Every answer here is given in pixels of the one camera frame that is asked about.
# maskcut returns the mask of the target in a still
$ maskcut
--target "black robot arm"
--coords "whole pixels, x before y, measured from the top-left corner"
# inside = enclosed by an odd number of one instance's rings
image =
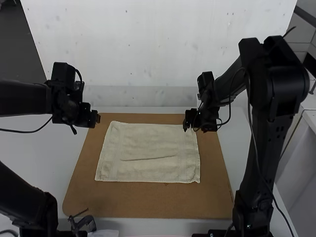
[[[80,81],[75,81],[78,73]],[[96,110],[82,101],[84,82],[77,69],[54,63],[51,80],[44,84],[0,80],[0,116],[52,114],[53,123],[94,128],[100,122]]]
[[[75,81],[78,73],[80,81]],[[94,128],[100,115],[82,102],[84,82],[77,69],[67,63],[54,63],[51,80],[45,84],[0,80],[0,117],[52,114],[53,123]],[[0,213],[20,228],[22,237],[86,237],[79,231],[84,224],[96,229],[92,216],[72,221],[72,231],[57,230],[57,201],[35,188],[0,162]]]
[[[272,190],[281,149],[310,81],[281,36],[268,37],[263,44],[256,38],[242,39],[239,51],[240,57],[218,79],[214,80],[212,72],[198,77],[201,106],[186,111],[183,128],[217,131],[219,108],[247,90],[255,141],[251,137],[245,174],[235,195],[232,219],[236,231],[227,237],[267,237],[272,235]],[[226,230],[211,232],[217,237]]]

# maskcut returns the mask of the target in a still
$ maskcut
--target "wall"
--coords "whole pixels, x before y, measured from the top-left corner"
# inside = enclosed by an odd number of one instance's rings
[[[23,0],[47,78],[77,67],[90,85],[196,86],[221,75],[242,38],[284,34],[295,0]]]
[[[44,83],[46,77],[20,1],[0,12],[0,79]]]
[[[313,17],[316,17],[316,1],[314,0],[297,0],[297,6],[307,11]]]

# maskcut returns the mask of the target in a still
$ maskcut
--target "white wall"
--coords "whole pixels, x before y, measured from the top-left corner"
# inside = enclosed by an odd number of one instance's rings
[[[242,38],[285,33],[296,0],[22,0],[46,77],[53,62],[90,85],[197,86]]]

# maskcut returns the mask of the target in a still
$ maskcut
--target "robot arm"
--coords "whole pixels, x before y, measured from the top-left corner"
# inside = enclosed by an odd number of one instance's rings
[[[75,81],[78,73],[80,81]],[[77,69],[54,63],[51,80],[45,84],[0,80],[0,116],[52,114],[53,123],[94,128],[100,122],[96,110],[82,102],[84,82]]]
[[[263,44],[256,38],[242,39],[239,51],[240,57],[218,79],[214,80],[212,72],[198,77],[201,106],[198,111],[186,111],[183,129],[216,131],[219,108],[247,90],[256,147],[251,137],[245,174],[235,195],[232,218],[236,232],[228,236],[267,237],[281,149],[310,81],[281,36],[268,37]],[[226,232],[210,231],[214,237]]]

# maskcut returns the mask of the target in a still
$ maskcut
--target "white towel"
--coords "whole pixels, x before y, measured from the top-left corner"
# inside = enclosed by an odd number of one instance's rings
[[[181,125],[112,121],[105,135],[95,180],[199,183],[196,134]]]

